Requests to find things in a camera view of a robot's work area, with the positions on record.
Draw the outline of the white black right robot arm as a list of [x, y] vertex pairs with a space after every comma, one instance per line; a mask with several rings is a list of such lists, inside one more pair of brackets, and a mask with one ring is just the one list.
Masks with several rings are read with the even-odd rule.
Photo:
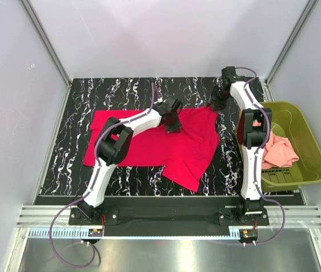
[[224, 209], [220, 224], [239, 223], [257, 227], [269, 225], [262, 193], [262, 160], [271, 132], [272, 111], [264, 108], [250, 90], [251, 79], [237, 75], [234, 66], [221, 71], [221, 82], [214, 86], [209, 106], [214, 111], [223, 110], [229, 98], [239, 109], [237, 143], [243, 159], [243, 181], [239, 201], [235, 208]]

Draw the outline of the red t shirt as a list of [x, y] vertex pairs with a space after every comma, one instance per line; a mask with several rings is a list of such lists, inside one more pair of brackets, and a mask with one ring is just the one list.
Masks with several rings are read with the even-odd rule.
[[168, 133], [164, 127], [149, 129], [133, 137], [121, 167], [163, 165], [163, 176], [193, 192], [215, 154], [219, 136], [217, 113], [209, 107], [184, 109], [181, 130]]

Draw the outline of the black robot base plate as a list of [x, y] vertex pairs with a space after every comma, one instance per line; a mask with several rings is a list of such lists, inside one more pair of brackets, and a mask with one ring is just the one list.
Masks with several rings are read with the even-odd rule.
[[221, 236], [229, 227], [253, 228], [239, 223], [220, 224], [224, 209], [235, 208], [236, 196], [105, 197], [100, 217], [87, 219], [74, 206], [69, 224], [104, 227], [105, 236], [184, 238]]

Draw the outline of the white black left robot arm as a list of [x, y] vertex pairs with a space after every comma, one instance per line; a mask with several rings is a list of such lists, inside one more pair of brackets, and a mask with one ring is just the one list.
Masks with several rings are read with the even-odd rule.
[[95, 165], [89, 185], [77, 204], [88, 224], [96, 224], [101, 219], [100, 206], [104, 202], [106, 187], [117, 165], [126, 158], [132, 138], [160, 125], [165, 126], [168, 133], [179, 132], [182, 108], [180, 100], [169, 97], [131, 117], [110, 117], [106, 121], [95, 142]]

